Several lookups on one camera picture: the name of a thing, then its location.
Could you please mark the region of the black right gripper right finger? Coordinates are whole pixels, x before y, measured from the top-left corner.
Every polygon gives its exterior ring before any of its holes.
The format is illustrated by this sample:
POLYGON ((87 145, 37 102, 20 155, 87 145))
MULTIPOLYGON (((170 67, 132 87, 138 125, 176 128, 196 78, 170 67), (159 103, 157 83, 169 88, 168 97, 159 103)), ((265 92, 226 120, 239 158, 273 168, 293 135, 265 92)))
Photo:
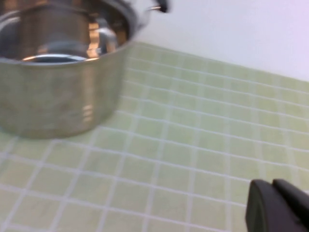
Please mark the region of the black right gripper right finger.
POLYGON ((299 218, 301 224, 309 230, 309 195, 283 179, 274 179, 272 185, 299 218))

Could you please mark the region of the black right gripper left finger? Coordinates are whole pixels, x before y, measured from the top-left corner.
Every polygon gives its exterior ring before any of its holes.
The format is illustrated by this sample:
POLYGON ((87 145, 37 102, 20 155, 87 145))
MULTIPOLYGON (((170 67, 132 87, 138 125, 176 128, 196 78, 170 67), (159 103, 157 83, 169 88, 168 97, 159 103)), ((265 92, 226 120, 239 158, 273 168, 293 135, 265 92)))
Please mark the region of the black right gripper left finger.
POLYGON ((306 228, 272 183, 250 183, 245 221, 249 232, 304 232, 306 228))

